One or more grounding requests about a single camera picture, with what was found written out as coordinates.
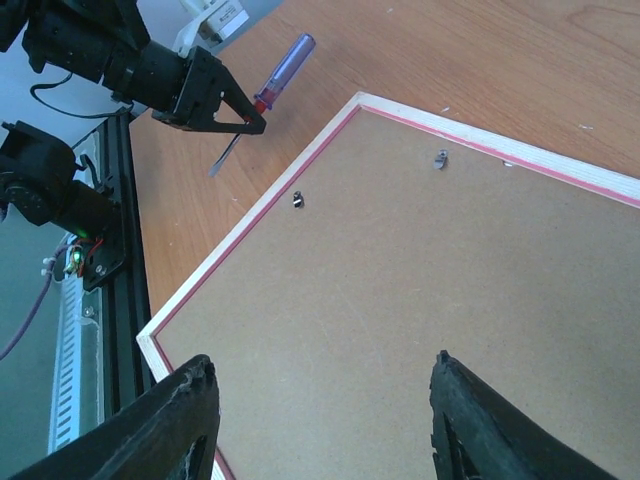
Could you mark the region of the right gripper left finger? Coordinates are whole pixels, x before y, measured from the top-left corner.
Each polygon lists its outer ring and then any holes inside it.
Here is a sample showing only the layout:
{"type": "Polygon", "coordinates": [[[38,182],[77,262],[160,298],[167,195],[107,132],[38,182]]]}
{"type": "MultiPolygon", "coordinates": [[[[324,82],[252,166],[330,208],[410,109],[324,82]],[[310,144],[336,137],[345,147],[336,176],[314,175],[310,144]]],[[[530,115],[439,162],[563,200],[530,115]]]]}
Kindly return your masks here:
{"type": "Polygon", "coordinates": [[[15,479],[209,479],[220,425],[215,367],[194,356],[87,434],[15,479]]]}

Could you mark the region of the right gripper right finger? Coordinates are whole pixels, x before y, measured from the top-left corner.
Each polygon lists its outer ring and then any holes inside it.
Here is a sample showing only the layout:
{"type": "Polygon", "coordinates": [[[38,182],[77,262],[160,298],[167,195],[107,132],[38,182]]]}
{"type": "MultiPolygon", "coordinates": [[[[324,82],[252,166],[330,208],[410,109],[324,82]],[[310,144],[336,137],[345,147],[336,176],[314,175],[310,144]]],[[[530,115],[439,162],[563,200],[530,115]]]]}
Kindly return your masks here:
{"type": "Polygon", "coordinates": [[[439,479],[611,479],[445,350],[430,379],[439,479]]]}

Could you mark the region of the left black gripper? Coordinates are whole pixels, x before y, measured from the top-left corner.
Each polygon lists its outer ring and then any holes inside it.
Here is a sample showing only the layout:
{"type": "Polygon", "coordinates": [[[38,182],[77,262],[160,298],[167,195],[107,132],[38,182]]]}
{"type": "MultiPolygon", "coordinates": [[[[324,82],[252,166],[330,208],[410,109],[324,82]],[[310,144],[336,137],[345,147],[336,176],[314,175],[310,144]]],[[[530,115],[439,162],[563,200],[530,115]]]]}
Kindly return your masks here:
{"type": "Polygon", "coordinates": [[[155,109],[152,117],[185,131],[261,135],[266,121],[223,63],[202,47],[193,47],[186,58],[186,73],[169,106],[155,109]],[[218,122],[221,99],[244,123],[218,122]]]}

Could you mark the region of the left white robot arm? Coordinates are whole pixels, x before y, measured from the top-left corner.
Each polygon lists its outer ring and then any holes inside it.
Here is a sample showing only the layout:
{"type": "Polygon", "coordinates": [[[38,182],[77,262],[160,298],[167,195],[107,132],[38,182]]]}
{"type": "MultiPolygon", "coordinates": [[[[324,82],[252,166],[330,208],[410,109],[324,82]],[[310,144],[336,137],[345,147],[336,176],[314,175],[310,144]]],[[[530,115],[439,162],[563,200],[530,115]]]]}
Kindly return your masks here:
{"type": "MultiPolygon", "coordinates": [[[[152,108],[155,119],[186,131],[259,135],[262,108],[223,63],[195,41],[220,2],[207,3],[172,48],[153,41],[134,1],[4,1],[1,49],[22,41],[29,64],[51,64],[111,90],[117,101],[152,108]]],[[[81,238],[101,236],[119,220],[103,191],[75,179],[80,166],[58,138],[24,122],[4,123],[1,203],[30,223],[52,223],[81,238]]]]}

